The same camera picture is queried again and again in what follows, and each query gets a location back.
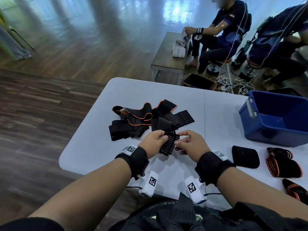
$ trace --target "person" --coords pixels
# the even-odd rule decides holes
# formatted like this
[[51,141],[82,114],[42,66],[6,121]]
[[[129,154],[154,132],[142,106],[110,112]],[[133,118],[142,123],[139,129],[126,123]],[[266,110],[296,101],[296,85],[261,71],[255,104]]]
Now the person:
[[264,23],[248,57],[261,67],[280,72],[273,76],[271,70],[267,69],[268,73],[264,75],[273,76],[262,83],[267,90],[278,88],[283,81],[300,76],[306,71],[305,63],[291,58],[295,50],[304,45],[308,45],[307,3],[287,8]]
[[209,61],[225,61],[233,57],[246,33],[245,29],[251,25],[245,2],[241,0],[212,0],[212,2],[216,2],[220,10],[208,28],[186,27],[186,33],[192,35],[193,42],[193,60],[186,66],[198,65],[200,43],[203,45],[198,73],[205,71]]
[[[186,137],[175,142],[176,150],[196,162],[201,178],[215,184],[234,208],[219,213],[193,205],[180,194],[179,201],[141,208],[110,230],[307,230],[307,205],[252,178],[228,160],[219,162],[200,134],[191,130],[178,134]],[[28,218],[11,221],[0,230],[94,230],[135,174],[139,159],[154,157],[167,139],[164,131],[149,133],[138,145],[139,155],[118,155],[65,187]],[[202,221],[196,220],[197,213]]]

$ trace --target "round stool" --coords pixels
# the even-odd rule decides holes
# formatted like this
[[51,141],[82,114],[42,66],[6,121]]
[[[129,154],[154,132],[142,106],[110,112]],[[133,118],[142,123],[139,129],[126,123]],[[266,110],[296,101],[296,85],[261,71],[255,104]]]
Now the round stool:
[[223,64],[229,64],[231,61],[232,61],[232,58],[229,58],[222,62],[216,61],[213,65],[208,65],[206,67],[206,73],[208,73],[209,75],[218,76],[220,72],[220,66]]
[[254,72],[255,70],[262,69],[262,67],[259,64],[253,62],[249,58],[247,59],[246,68],[240,73],[239,77],[247,81],[251,81],[255,77],[256,75],[256,72]]

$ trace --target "navy t-shirt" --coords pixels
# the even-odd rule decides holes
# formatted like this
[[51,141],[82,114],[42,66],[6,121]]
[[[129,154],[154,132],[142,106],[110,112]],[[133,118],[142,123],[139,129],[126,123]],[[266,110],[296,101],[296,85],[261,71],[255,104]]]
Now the navy t-shirt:
[[258,33],[258,38],[252,44],[249,58],[255,62],[261,62],[269,53],[274,53],[279,47],[280,41],[293,32],[308,30],[308,8],[306,4],[289,7],[275,16]]
[[228,23],[221,36],[218,37],[218,46],[231,50],[230,56],[236,54],[242,42],[242,35],[246,33],[248,8],[245,2],[236,0],[229,10],[220,9],[213,23],[215,26],[225,21]]

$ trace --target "black wrist strap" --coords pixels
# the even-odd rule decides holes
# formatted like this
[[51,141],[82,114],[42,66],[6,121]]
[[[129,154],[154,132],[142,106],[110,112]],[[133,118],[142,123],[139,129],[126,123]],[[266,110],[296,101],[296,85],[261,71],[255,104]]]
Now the black wrist strap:
[[199,27],[197,29],[197,35],[202,35],[204,28],[203,27]]
[[217,186],[220,175],[230,167],[235,167],[235,164],[229,160],[222,161],[210,151],[202,155],[195,171],[198,173],[201,181],[205,182],[206,185],[214,184]]
[[132,178],[138,179],[137,175],[142,175],[149,164],[146,151],[142,147],[137,147],[131,155],[120,153],[115,157],[124,159],[132,172]]

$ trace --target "bin handle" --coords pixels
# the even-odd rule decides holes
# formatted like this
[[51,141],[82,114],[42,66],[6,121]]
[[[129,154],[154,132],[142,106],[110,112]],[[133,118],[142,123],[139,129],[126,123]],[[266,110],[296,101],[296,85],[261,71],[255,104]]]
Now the bin handle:
[[247,108],[248,108],[249,115],[250,115],[252,118],[255,118],[255,117],[257,116],[257,113],[254,112],[254,111],[252,110],[252,107],[251,107],[251,103],[252,103],[252,102],[253,102],[253,101],[252,101],[252,98],[248,98],[248,99],[246,100],[246,104],[247,104]]

